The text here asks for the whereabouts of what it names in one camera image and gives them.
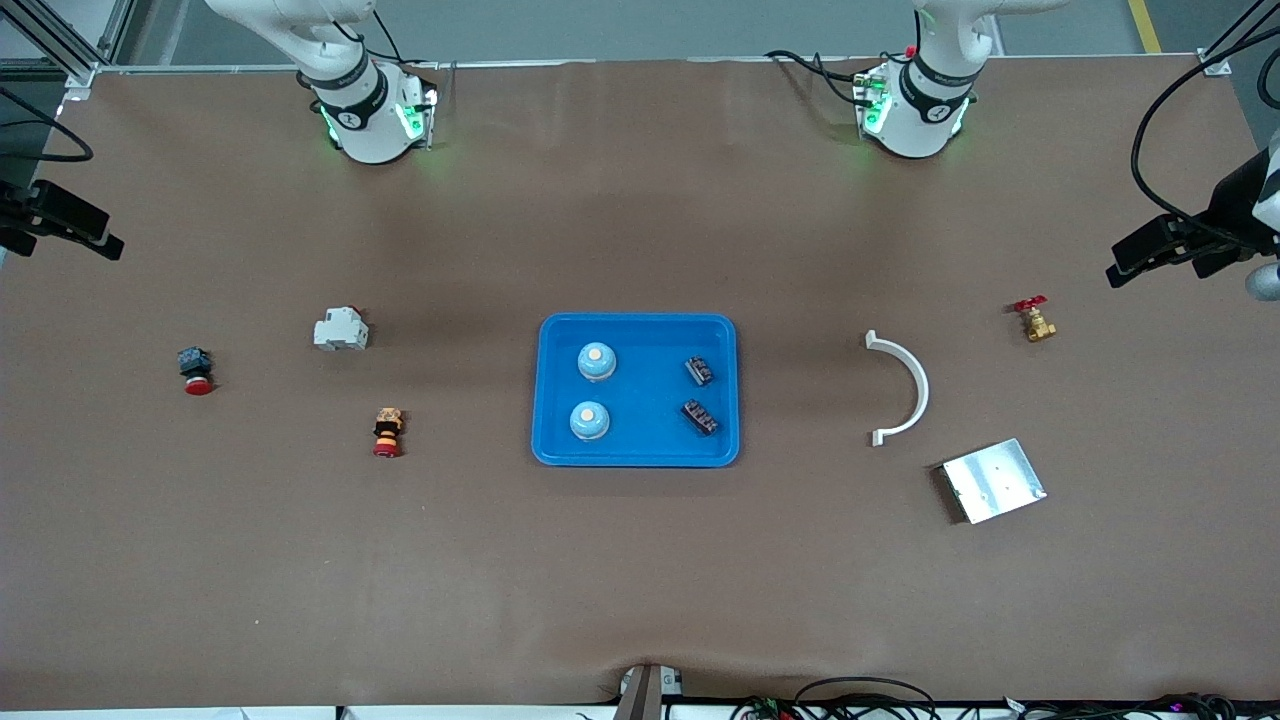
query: light blue round button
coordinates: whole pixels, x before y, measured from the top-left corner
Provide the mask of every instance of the light blue round button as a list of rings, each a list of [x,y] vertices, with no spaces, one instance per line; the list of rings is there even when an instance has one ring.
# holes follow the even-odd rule
[[[577,372],[593,383],[612,375],[617,366],[618,359],[613,355],[613,348],[603,342],[589,342],[577,354]]]
[[[609,411],[599,402],[579,402],[568,419],[568,429],[581,439],[599,439],[609,432]]]

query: reflective square plate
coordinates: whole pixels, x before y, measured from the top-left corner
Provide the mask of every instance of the reflective square plate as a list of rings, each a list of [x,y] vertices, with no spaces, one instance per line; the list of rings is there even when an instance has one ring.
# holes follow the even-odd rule
[[[942,473],[960,509],[975,524],[1046,496],[1016,438],[943,462]]]

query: white robot link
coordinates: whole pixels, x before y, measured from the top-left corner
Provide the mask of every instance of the white robot link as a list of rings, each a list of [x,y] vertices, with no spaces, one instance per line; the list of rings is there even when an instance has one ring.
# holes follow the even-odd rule
[[[374,0],[206,0],[297,63],[320,99],[334,145],[360,163],[388,163],[411,147],[430,147],[435,86],[394,63],[370,58],[351,23]]]
[[[991,56],[983,19],[1052,10],[1070,0],[911,0],[920,37],[910,58],[890,56],[855,78],[858,126],[904,158],[928,158],[960,131],[969,91]]]

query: white plastic handle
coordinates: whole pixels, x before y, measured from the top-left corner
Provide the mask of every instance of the white plastic handle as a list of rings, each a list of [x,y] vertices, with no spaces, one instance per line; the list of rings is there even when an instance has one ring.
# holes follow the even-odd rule
[[[929,378],[924,374],[924,365],[920,365],[920,361],[915,359],[915,355],[911,355],[905,347],[896,342],[876,337],[876,331],[867,331],[867,350],[879,350],[881,352],[888,352],[893,357],[897,357],[904,365],[906,365],[906,369],[911,372],[911,377],[915,378],[915,413],[911,413],[911,416],[896,428],[872,430],[872,447],[879,447],[884,445],[884,437],[896,436],[897,433],[906,430],[911,425],[920,421],[920,416],[924,415],[924,409],[929,406]]]

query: yellow floor line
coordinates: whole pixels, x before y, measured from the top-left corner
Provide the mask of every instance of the yellow floor line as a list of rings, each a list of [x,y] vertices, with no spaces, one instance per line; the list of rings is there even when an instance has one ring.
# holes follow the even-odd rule
[[[1151,24],[1151,13],[1147,12],[1147,0],[1129,0],[1129,12],[1133,13],[1133,24],[1138,26],[1142,49],[1147,53],[1161,53],[1156,26]]]

